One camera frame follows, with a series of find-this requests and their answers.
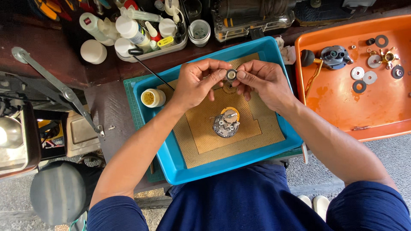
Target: white sandal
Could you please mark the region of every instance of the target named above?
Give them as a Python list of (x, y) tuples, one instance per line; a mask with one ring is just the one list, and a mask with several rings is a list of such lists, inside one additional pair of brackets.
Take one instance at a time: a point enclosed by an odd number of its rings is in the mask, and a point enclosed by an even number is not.
[(314, 211), (326, 221), (327, 209), (330, 201), (325, 196), (316, 196), (312, 200)]
[(304, 203), (306, 203), (310, 208), (312, 208), (311, 200), (306, 195), (299, 195), (300, 198)]

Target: blue shirt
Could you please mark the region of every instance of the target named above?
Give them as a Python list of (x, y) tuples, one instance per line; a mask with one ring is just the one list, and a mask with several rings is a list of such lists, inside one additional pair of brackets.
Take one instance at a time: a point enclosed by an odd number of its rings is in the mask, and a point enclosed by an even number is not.
[[(285, 168), (263, 164), (174, 186), (157, 230), (411, 230), (408, 208), (393, 188), (348, 185), (328, 207), (327, 222), (291, 194)], [(94, 205), (88, 231), (148, 230), (136, 202), (113, 196)]]

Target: person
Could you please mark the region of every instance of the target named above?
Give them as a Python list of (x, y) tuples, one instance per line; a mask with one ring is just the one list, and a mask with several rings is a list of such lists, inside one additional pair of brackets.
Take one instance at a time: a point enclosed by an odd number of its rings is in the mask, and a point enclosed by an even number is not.
[[(118, 150), (94, 191), (88, 230), (148, 230), (133, 189), (177, 121), (222, 86), (227, 62), (181, 66), (173, 97)], [(408, 208), (378, 157), (292, 94), (281, 67), (253, 60), (237, 69), (238, 94), (258, 93), (283, 116), (345, 189), (329, 204), (326, 222), (291, 194), (284, 166), (261, 164), (175, 185), (158, 230), (411, 230)]]

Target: blue plastic tray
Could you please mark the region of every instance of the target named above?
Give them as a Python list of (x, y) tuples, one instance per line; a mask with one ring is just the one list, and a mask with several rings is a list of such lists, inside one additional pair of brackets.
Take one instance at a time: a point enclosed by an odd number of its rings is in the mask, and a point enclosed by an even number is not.
[[(287, 81), (289, 82), (287, 72), (285, 70), (285, 66), (281, 59), (280, 51), (277, 46), (277, 42), (273, 37), (264, 37), (254, 41), (239, 44), (237, 46), (233, 46), (203, 56), (193, 61), (198, 61), (205, 58), (231, 61), (256, 52), (258, 53), (261, 61), (275, 62), (280, 64), (287, 78)], [(161, 72), (158, 75), (167, 82), (173, 81), (178, 78), (178, 75), (180, 73), (180, 66), (176, 66), (174, 68)], [(141, 102), (140, 95), (146, 89), (157, 88), (157, 86), (161, 84), (162, 82), (152, 75), (151, 77), (139, 81), (134, 85), (134, 96), (136, 97), (136, 101), (140, 109), (144, 124), (151, 120), (163, 107), (148, 108), (144, 106)], [(203, 164), (191, 169), (187, 169), (184, 157), (181, 153), (180, 147), (178, 146), (174, 132), (171, 132), (157, 152), (158, 160), (167, 181), (172, 185), (178, 185), (189, 181), (202, 179), (272, 157), (274, 155), (300, 146), (302, 144), (302, 139), (294, 131), (291, 125), (278, 114), (277, 120), (279, 127), (285, 137), (284, 141), (254, 149), (248, 152), (243, 152), (224, 159), (216, 160), (211, 163)]]

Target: orange plastic tray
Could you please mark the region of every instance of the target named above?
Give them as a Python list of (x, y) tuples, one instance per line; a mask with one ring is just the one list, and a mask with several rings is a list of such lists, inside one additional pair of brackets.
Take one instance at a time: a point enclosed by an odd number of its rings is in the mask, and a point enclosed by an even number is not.
[[(411, 133), (411, 15), (381, 18), (301, 35), (295, 42), (296, 53), (303, 49), (311, 50), (318, 58), (318, 51), (326, 46), (345, 47), (354, 60), (340, 70), (321, 69), (320, 75), (312, 84), (307, 100), (304, 89), (313, 76), (316, 64), (301, 67), (300, 59), (296, 62), (296, 74), (300, 101), (326, 119), (334, 126), (345, 131), (360, 141), (383, 139)], [(367, 48), (377, 51), (375, 44), (367, 46), (365, 41), (377, 35), (388, 37), (388, 46), (384, 53), (393, 46), (393, 51), (401, 60), (393, 61), (393, 66), (404, 67), (404, 77), (395, 79), (391, 70), (382, 63), (378, 68), (367, 65)], [(351, 70), (362, 67), (365, 72), (374, 71), (377, 80), (367, 85), (365, 92), (353, 91), (354, 79)], [(371, 126), (369, 129), (353, 131), (355, 126)]]

